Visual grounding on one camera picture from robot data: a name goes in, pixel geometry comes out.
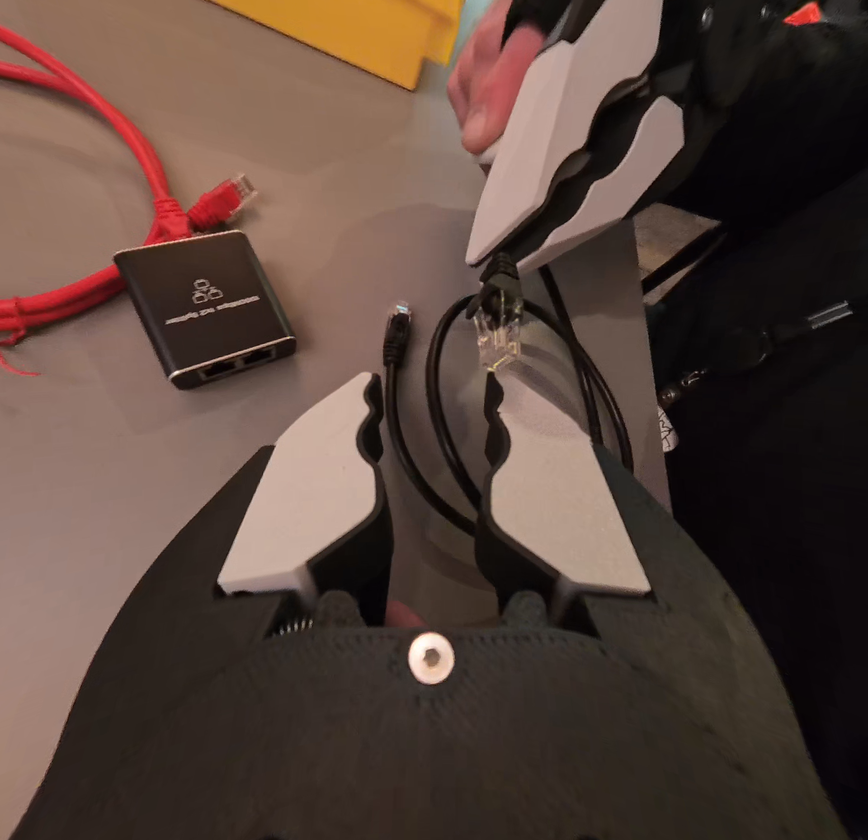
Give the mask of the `black ethernet splitter box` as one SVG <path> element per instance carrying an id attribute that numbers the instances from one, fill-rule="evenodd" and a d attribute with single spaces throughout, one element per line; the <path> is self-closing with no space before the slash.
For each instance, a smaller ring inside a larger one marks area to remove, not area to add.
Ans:
<path id="1" fill-rule="evenodd" d="M 193 390 L 292 356 L 297 339 L 255 250 L 233 229 L 114 255 L 164 375 Z"/>

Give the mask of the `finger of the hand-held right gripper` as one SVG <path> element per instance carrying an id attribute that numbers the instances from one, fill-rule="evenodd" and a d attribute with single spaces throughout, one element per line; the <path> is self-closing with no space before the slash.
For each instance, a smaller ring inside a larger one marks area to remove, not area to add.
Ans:
<path id="1" fill-rule="evenodd" d="M 629 216 L 665 170 L 648 70 L 664 0 L 571 0 L 494 146 L 466 263 L 540 267 Z"/>
<path id="2" fill-rule="evenodd" d="M 650 81 L 622 83 L 596 111 L 566 80 L 527 80 L 522 125 L 527 215 L 516 252 L 529 274 L 627 216 L 685 142 L 681 108 Z"/>

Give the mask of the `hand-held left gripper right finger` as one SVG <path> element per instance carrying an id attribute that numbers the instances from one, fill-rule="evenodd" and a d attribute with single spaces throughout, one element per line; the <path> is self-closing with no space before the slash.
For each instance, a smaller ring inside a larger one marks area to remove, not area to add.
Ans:
<path id="1" fill-rule="evenodd" d="M 571 415 L 510 370 L 487 374 L 475 560 L 505 609 L 521 592 L 550 610 L 575 597 L 645 597 L 651 585 L 603 475 Z"/>

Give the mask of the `person's right hand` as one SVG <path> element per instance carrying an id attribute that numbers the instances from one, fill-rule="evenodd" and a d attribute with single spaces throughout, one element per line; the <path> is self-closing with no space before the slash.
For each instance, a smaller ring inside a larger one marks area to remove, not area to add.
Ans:
<path id="1" fill-rule="evenodd" d="M 450 105 L 462 135 L 462 147 L 477 156 L 498 140 L 546 36 L 523 24 L 504 42 L 513 0 L 491 0 L 464 44 L 447 85 Z"/>

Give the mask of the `yellow plastic bin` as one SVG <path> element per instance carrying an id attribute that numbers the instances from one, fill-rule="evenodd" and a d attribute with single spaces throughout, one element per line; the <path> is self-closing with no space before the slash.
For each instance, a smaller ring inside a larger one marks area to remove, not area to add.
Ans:
<path id="1" fill-rule="evenodd" d="M 465 0 L 208 0 L 413 91 L 450 63 Z"/>

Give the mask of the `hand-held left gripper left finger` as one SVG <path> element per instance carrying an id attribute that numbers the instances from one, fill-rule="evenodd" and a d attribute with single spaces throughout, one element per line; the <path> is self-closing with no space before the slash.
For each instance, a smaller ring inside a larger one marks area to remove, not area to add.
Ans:
<path id="1" fill-rule="evenodd" d="M 363 372 L 277 440 L 219 574 L 228 595 L 343 591 L 385 603 L 394 532 L 385 479 L 379 375 Z"/>

